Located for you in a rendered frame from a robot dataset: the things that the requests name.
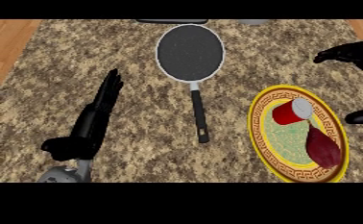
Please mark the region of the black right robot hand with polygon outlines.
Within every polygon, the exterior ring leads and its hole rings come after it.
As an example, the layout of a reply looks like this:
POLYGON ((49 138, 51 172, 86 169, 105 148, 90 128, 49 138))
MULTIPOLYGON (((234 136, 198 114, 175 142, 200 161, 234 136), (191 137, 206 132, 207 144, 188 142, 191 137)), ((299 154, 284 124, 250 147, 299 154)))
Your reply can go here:
MULTIPOLYGON (((363 41, 335 46, 318 53, 315 63, 325 61, 352 62, 363 70, 363 41)), ((363 124, 363 110, 346 116, 347 124, 363 124)))

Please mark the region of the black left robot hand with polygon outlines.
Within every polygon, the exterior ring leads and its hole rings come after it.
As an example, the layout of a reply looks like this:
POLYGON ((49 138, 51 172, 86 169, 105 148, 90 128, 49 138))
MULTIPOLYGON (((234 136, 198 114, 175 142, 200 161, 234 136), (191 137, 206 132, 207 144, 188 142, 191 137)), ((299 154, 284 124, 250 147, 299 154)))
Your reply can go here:
POLYGON ((71 135, 51 138, 42 145, 42 150, 52 154, 57 161, 93 159, 105 138, 110 116, 123 86, 121 74, 119 69, 114 69, 104 79, 93 102, 82 111, 71 135))

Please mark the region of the red can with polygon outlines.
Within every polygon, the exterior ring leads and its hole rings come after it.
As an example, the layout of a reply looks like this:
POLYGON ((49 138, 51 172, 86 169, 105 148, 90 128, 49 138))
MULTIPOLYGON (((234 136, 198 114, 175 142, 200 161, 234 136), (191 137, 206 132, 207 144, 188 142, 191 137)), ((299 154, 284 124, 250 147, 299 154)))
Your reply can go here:
POLYGON ((307 99, 296 98, 272 110, 272 118, 279 125, 288 125, 312 118, 313 108, 307 99))

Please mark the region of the yellow patterned plate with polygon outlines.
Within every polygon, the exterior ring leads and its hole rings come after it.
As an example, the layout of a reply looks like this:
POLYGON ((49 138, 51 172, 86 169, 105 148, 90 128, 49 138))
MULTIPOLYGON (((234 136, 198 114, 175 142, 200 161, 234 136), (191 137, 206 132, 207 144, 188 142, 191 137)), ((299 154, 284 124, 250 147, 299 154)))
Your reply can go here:
POLYGON ((268 87, 256 96, 250 106, 248 130, 259 157, 272 173, 285 181, 296 183, 338 182, 349 166, 349 140, 346 129, 332 109, 324 100, 297 86, 268 87), (309 157, 306 142, 309 123, 279 125, 273 121, 273 109, 296 98, 306 98, 312 104, 315 128, 337 142, 341 152, 341 164, 325 169, 309 157))

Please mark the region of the black frying pan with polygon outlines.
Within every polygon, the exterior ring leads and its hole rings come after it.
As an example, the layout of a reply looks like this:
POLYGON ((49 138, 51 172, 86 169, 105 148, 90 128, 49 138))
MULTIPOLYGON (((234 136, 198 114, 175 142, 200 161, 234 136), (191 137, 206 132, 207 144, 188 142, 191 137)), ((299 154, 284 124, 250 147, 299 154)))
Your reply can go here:
POLYGON ((191 85, 200 143, 210 141, 200 83, 219 72, 225 55, 220 37, 207 27, 197 24, 173 27, 158 41, 158 66, 169 78, 191 85))

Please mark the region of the dark red vegetable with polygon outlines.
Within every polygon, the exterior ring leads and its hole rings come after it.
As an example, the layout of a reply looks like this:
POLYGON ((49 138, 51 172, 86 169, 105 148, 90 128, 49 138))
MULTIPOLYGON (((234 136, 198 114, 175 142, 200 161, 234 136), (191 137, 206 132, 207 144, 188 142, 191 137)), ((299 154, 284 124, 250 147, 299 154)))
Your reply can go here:
POLYGON ((325 169, 341 164, 340 146, 313 125, 309 125, 307 153, 312 160, 325 169))

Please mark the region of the dark flat appliance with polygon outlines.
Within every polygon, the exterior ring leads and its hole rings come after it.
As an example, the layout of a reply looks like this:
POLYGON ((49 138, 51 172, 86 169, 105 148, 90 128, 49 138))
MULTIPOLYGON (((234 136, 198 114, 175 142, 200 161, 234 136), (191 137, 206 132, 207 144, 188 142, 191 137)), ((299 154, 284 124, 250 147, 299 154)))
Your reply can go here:
POLYGON ((154 24, 206 24, 209 19, 136 19, 136 21, 154 24))

